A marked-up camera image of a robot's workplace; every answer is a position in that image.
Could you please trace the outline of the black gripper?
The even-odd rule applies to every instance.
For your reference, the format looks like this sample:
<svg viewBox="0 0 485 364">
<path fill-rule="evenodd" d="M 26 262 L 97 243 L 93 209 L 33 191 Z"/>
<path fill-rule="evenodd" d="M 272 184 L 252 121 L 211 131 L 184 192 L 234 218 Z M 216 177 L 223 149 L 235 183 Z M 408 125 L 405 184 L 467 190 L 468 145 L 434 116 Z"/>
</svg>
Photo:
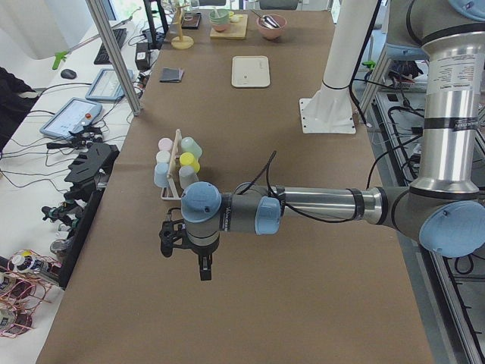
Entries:
<svg viewBox="0 0 485 364">
<path fill-rule="evenodd" d="M 199 255 L 200 279 L 211 280 L 212 253 L 218 248 L 217 231 L 208 237 L 196 237 L 188 232 L 181 219 L 169 220 L 162 223 L 159 237 L 164 257 L 171 257 L 174 249 L 190 249 Z"/>
</svg>

